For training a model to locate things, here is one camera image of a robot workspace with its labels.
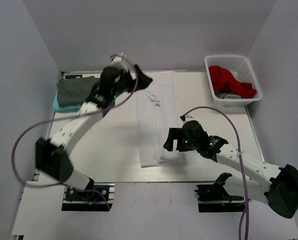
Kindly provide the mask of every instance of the teal cloth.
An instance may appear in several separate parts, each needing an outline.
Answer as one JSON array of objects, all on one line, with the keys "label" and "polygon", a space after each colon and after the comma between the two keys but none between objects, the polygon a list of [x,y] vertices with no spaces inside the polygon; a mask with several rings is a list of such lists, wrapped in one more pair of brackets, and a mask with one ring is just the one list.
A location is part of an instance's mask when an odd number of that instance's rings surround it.
[{"label": "teal cloth", "polygon": [[70,110],[70,109],[80,109],[81,107],[82,107],[82,105],[80,105],[80,104],[60,107],[59,103],[58,103],[58,92],[54,98],[53,109],[56,112],[61,112],[61,111]]}]

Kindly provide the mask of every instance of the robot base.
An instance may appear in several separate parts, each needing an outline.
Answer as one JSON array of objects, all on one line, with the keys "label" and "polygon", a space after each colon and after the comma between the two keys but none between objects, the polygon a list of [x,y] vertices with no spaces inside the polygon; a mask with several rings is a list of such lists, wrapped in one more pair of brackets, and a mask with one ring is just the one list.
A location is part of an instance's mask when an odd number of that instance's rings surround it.
[{"label": "robot base", "polygon": [[[115,184],[114,183],[95,183],[94,189],[101,192],[108,201],[110,208],[113,204]],[[108,212],[109,209],[103,199],[95,192],[87,195],[66,188],[64,192],[62,211],[72,212]]]},{"label": "robot base", "polygon": [[197,185],[199,213],[232,213],[244,210],[244,198],[230,196],[223,188],[230,173],[223,173],[215,182]]}]

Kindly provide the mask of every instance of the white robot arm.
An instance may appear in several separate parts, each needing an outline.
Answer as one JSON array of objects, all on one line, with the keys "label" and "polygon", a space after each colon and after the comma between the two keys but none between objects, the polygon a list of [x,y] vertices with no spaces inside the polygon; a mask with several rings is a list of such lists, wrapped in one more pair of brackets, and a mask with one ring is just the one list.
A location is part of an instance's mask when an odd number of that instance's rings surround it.
[{"label": "white robot arm", "polygon": [[[133,66],[138,76],[137,90],[148,87],[152,79]],[[92,190],[94,181],[74,169],[69,156],[84,134],[107,111],[85,115],[106,109],[115,104],[115,98],[124,92],[132,92],[135,81],[122,56],[112,59],[111,65],[103,69],[99,82],[95,83],[88,98],[75,117],[48,139],[39,138],[36,142],[36,167],[59,182],[78,190]]]},{"label": "white robot arm", "polygon": [[[173,150],[177,140],[180,152],[197,151],[204,158],[241,171],[237,149],[219,136],[209,136],[195,120],[187,121],[182,128],[170,128],[164,144]],[[267,204],[277,214],[291,218],[298,209],[298,171],[286,165],[279,167],[262,162],[243,153],[243,166],[247,180],[248,197]],[[231,196],[244,196],[242,178],[223,173],[213,184],[198,185],[198,199],[203,202],[222,201]]]}]

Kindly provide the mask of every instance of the stack of clothes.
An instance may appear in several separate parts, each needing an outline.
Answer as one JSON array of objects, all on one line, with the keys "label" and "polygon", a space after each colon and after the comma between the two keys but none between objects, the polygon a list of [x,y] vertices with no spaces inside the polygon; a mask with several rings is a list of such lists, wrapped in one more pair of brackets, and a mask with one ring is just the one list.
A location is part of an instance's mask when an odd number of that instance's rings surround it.
[{"label": "stack of clothes", "polygon": [[257,94],[251,83],[237,81],[225,68],[210,66],[209,72],[214,93],[219,99],[252,99]]},{"label": "stack of clothes", "polygon": [[99,80],[94,76],[59,80],[58,92],[53,102],[54,111],[80,109],[93,85]]}]

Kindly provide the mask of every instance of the red cloth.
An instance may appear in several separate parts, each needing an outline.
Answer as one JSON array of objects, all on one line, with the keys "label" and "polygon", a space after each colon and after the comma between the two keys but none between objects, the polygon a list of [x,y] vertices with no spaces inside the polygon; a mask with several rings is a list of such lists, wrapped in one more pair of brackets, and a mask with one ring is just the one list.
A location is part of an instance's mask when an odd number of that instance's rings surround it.
[{"label": "red cloth", "polygon": [[210,66],[209,72],[213,89],[220,92],[234,92],[245,99],[251,99],[257,90],[252,88],[251,83],[237,81],[232,73],[220,66]]}]

